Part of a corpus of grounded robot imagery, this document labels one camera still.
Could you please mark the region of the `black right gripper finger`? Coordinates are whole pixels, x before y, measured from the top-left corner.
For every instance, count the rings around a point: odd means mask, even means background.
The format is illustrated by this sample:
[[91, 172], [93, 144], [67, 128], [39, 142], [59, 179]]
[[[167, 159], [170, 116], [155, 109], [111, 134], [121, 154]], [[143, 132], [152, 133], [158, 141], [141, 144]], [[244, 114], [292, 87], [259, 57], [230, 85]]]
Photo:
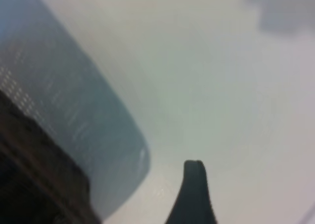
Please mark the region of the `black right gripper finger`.
[[216, 224], [206, 169], [200, 160], [184, 162], [183, 181], [167, 224]]

